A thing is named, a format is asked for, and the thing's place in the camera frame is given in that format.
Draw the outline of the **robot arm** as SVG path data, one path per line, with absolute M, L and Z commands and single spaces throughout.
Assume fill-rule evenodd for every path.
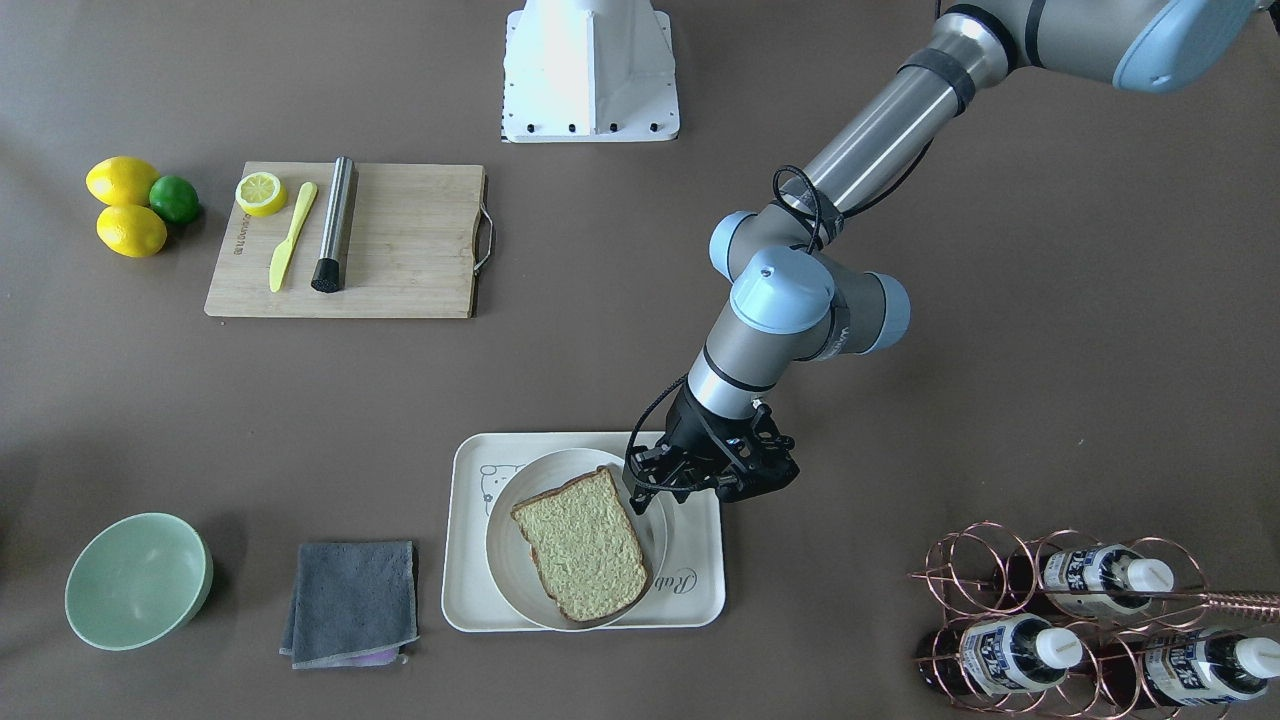
M 931 41 L 805 167 L 781 167 L 773 200 L 714 229 L 730 299 L 653 446 L 630 442 L 622 480 L 635 512 L 660 493 L 713 489 L 726 503 L 797 477 L 794 441 L 767 395 L 794 363 L 897 343 L 910 302 L 892 277 L 823 256 L 855 215 L 892 193 L 975 95 L 1023 67 L 1169 94 L 1207 72 L 1275 1 L 964 1 L 940 8 Z

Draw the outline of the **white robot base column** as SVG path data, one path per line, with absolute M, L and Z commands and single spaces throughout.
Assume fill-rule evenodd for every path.
M 649 1 L 527 1 L 507 15 L 503 68 L 506 142 L 678 137 L 671 18 Z

